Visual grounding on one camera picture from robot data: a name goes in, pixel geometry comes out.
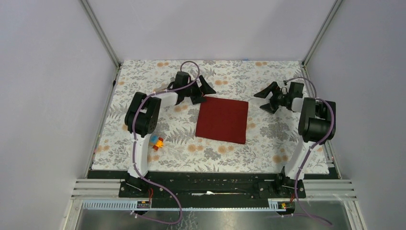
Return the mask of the dark red cloth napkin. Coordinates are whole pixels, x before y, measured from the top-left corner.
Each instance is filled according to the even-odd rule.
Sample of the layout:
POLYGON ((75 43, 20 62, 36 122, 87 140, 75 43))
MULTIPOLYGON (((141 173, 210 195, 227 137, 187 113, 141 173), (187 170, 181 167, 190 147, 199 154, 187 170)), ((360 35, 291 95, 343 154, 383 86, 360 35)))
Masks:
POLYGON ((206 97, 196 123, 195 135, 236 144, 246 143, 248 102, 206 97))

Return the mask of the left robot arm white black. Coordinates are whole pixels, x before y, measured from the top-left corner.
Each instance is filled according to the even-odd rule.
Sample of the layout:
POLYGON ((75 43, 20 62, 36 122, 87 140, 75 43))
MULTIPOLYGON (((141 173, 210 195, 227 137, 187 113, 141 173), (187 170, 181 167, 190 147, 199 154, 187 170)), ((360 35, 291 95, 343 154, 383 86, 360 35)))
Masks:
POLYGON ((128 176, 121 182, 121 191, 130 190, 135 196, 142 197, 148 192, 148 183, 142 176, 148 173, 148 148, 152 140, 160 110, 180 104, 185 98, 190 98, 192 104, 206 101, 205 96, 216 94, 204 77, 198 74, 192 80, 189 73, 178 71, 168 86, 149 95, 136 92, 127 110, 124 123, 132 135, 133 153, 132 164, 128 176))

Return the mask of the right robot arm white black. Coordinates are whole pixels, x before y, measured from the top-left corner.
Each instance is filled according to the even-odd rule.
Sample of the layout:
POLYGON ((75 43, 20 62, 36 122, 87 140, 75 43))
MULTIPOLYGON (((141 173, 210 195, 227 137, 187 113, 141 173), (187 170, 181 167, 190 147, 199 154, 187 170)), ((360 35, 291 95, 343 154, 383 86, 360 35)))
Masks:
POLYGON ((269 101, 260 108, 274 114, 280 107, 300 114, 298 122, 298 144, 288 163, 282 168, 274 181, 273 190, 278 196, 287 197, 295 191, 300 191, 305 169, 308 166, 310 154, 315 147, 331 140, 336 129, 336 104, 332 101, 304 97, 304 84, 293 82, 283 92, 277 82, 272 82, 254 97, 269 101))

